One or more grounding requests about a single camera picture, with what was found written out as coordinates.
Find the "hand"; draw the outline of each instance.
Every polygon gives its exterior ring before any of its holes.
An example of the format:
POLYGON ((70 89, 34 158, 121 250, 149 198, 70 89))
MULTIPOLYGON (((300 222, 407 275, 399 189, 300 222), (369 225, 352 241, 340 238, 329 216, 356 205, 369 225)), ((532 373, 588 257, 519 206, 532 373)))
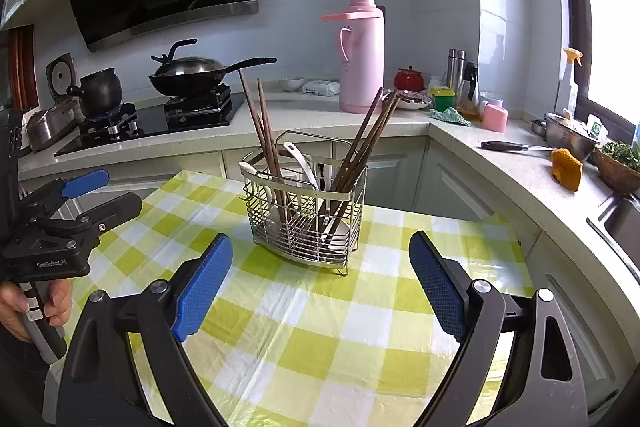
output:
MULTIPOLYGON (((18 313, 29 311, 27 297, 12 282, 0 283, 0 322, 18 340, 31 342, 29 333, 22 325, 18 313)), ((49 302, 44 314, 52 326, 64 325, 71 315, 71 279, 58 279, 49 287, 49 302)))

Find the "table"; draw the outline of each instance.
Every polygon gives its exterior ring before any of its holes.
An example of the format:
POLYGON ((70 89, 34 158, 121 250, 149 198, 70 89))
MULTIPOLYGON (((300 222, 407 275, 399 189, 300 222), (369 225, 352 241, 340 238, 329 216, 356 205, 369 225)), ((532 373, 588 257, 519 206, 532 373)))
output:
MULTIPOLYGON (((425 230, 472 279, 531 296, 524 256, 508 223, 423 216, 365 206, 349 275, 292 263, 254 244, 242 184, 182 171, 143 202, 140 216, 105 233, 91 272, 74 282, 67 340, 89 293, 138 293, 199 257, 218 232, 234 247, 200 331, 184 343, 204 388, 231 427, 411 426, 458 349, 444 333, 409 263, 425 230)), ((169 420, 142 340, 132 349, 154 413, 169 420)), ((471 420, 490 411, 511 333, 501 335, 471 420)))

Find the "yellow lid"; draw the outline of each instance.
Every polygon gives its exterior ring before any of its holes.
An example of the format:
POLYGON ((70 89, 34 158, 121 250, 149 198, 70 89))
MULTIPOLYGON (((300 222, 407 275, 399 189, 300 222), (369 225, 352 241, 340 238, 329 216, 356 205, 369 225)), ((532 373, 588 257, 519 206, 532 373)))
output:
POLYGON ((431 87, 431 96, 455 96, 456 93, 450 87, 433 86, 431 87))
POLYGON ((574 50, 573 48, 562 48, 562 51, 566 53, 567 64, 573 64, 574 60, 577 60, 578 66, 582 65, 580 61, 580 57, 582 57, 582 52, 579 52, 578 50, 574 50))

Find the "gas stove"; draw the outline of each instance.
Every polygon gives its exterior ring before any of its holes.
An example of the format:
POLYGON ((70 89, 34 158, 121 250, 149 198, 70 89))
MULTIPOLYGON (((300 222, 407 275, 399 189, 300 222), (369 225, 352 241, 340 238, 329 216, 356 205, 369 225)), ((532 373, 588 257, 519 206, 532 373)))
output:
POLYGON ((222 84, 205 96, 171 98, 164 105, 154 107, 136 109, 134 104, 124 103, 105 118, 78 124, 80 135, 54 156, 145 136, 226 126, 231 124, 243 102, 243 93, 231 93, 231 89, 222 84))

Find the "green container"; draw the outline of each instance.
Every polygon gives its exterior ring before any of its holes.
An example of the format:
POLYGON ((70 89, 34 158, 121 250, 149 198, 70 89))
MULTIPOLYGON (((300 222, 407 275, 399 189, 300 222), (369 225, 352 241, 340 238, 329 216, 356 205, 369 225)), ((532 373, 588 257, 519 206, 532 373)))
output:
POLYGON ((449 107, 456 107, 455 96, 433 96, 433 107, 436 111, 443 112, 449 107))
POLYGON ((456 94, 450 87, 431 87, 431 97, 436 111, 443 112, 449 107, 456 107, 456 94))

